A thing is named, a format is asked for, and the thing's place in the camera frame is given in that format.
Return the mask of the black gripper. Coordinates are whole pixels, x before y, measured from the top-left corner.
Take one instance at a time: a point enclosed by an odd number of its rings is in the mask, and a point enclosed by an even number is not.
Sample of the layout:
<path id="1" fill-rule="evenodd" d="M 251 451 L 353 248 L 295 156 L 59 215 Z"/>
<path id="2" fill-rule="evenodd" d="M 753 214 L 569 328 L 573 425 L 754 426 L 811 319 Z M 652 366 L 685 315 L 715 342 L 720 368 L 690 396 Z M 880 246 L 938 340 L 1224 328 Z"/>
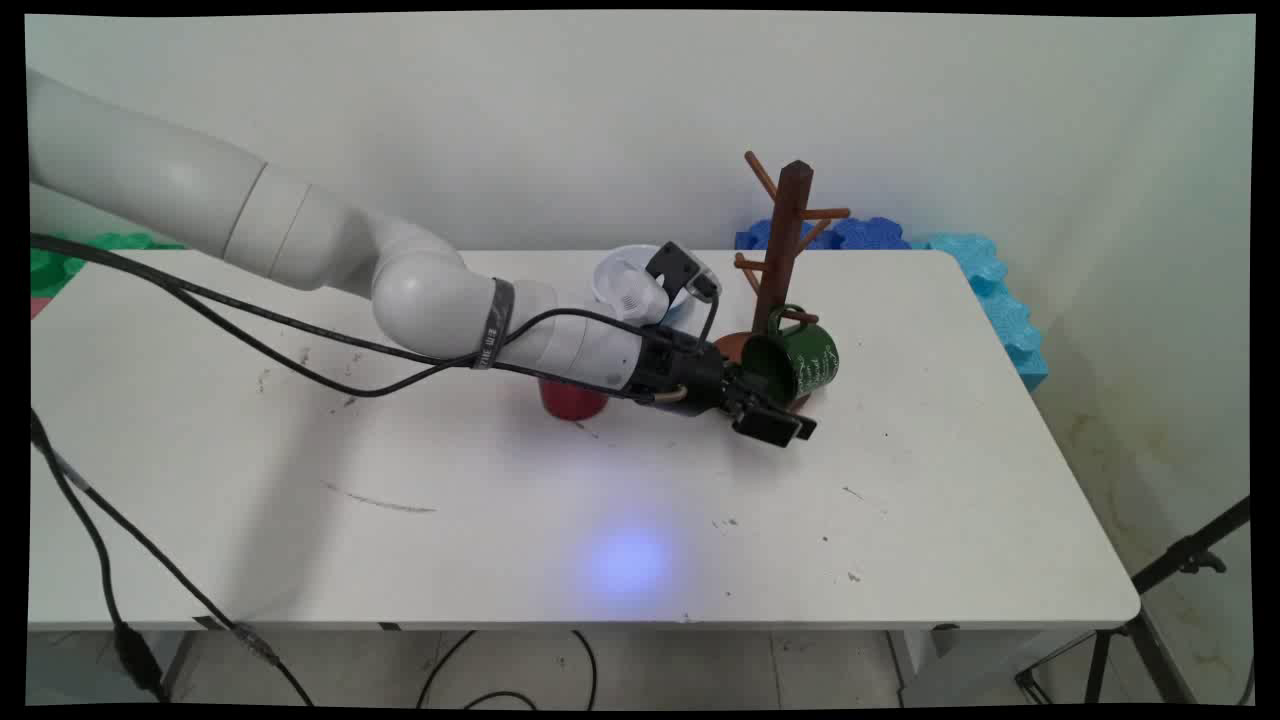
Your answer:
<path id="1" fill-rule="evenodd" d="M 771 400 L 780 397 L 774 372 L 740 368 L 737 373 L 714 345 L 666 325 L 646 328 L 630 393 L 640 404 L 680 416 L 709 410 L 732 414 L 736 433 L 781 448 L 810 439 L 818 427 L 814 419 Z"/>

